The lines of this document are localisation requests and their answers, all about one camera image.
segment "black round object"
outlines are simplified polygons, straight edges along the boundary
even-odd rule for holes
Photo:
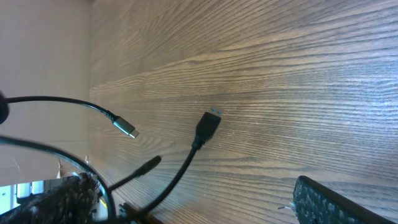
[[[8,118],[8,114],[10,110],[8,108],[8,103],[4,95],[0,92],[0,124],[3,124],[5,120]]]

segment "brown wood surface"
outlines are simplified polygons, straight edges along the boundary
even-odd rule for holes
[[[136,126],[90,118],[90,159],[143,207],[222,122],[154,214],[166,223],[297,223],[307,175],[398,222],[398,1],[105,0],[92,15],[90,99]]]

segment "cable connector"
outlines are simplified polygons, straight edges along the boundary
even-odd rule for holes
[[[113,125],[132,138],[136,138],[139,134],[136,128],[122,117],[118,117],[116,121],[113,122]]]
[[[209,141],[216,132],[220,122],[221,118],[219,116],[205,112],[197,124],[197,130],[195,133],[195,139],[192,143],[192,148],[199,150],[202,145]]]

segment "cable strain relief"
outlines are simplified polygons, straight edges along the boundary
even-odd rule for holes
[[[195,136],[195,139],[192,143],[192,149],[199,150],[204,144],[205,142],[203,140],[201,140],[198,136]]]
[[[0,124],[3,124],[3,122],[6,121],[9,113],[10,113],[10,110],[8,108],[8,103],[6,101],[6,98],[0,91]]]

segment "beige wall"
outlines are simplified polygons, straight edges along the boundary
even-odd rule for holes
[[[91,1],[0,0],[0,90],[7,96],[88,100]],[[11,105],[0,134],[43,141],[84,157],[88,113],[66,103]],[[0,146],[0,185],[51,179],[57,160]]]

